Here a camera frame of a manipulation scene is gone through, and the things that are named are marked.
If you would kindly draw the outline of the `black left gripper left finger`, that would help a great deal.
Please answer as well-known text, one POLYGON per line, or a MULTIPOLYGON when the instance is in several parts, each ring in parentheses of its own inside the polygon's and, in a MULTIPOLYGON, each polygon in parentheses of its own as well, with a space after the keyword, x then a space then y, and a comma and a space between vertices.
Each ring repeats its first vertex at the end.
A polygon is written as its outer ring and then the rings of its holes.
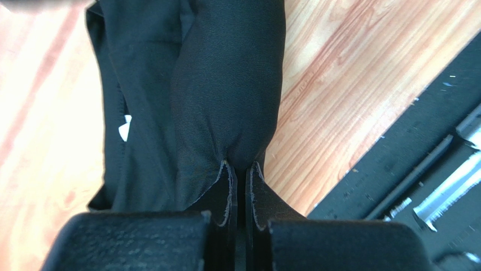
POLYGON ((214 184, 188 209, 211 214, 204 247, 204 270, 234 270, 237 238, 237 177, 222 162, 214 184))

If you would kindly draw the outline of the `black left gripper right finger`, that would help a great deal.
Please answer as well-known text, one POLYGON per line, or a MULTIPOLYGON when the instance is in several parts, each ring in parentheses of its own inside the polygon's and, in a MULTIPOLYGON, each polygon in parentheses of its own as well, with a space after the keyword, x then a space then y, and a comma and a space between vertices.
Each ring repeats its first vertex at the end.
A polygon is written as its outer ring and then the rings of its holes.
POLYGON ((246 175, 246 269, 272 270, 271 220, 305 220, 265 182, 254 162, 246 175))

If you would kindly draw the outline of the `black printed t-shirt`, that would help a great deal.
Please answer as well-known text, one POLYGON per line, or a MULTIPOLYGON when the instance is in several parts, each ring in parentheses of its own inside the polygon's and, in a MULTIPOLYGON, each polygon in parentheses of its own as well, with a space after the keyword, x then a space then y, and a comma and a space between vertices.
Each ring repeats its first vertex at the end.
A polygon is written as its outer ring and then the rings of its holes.
POLYGON ((283 1, 96 1, 86 25, 104 107, 91 211, 183 211, 224 164, 245 172, 277 126, 283 1))

